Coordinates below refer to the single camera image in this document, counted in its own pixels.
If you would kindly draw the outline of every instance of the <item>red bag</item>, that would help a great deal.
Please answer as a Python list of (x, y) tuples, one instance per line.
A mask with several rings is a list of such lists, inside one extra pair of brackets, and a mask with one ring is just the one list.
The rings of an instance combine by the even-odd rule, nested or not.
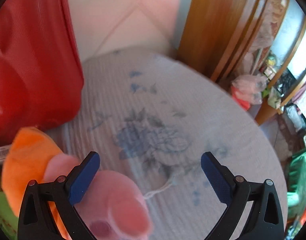
[(240, 92), (236, 87), (231, 86), (232, 98), (238, 103), (245, 111), (251, 108), (251, 104), (247, 101), (237, 98), (236, 93)]
[(77, 114), (83, 74), (67, 0), (6, 0), (0, 9), (0, 146), (19, 128)]

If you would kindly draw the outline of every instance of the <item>round table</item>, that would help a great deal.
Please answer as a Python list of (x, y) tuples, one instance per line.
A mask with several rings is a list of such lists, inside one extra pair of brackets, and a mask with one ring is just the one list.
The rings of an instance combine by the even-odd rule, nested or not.
[[(143, 49), (125, 49), (83, 64), (79, 114), (48, 132), (65, 153), (101, 156), (101, 169), (133, 179), (154, 223), (150, 239), (204, 239), (226, 205), (200, 167), (210, 151), (234, 175), (275, 183), (287, 218), (280, 162), (252, 118), (217, 85), (180, 62)], [(232, 239), (239, 236), (244, 212)]]

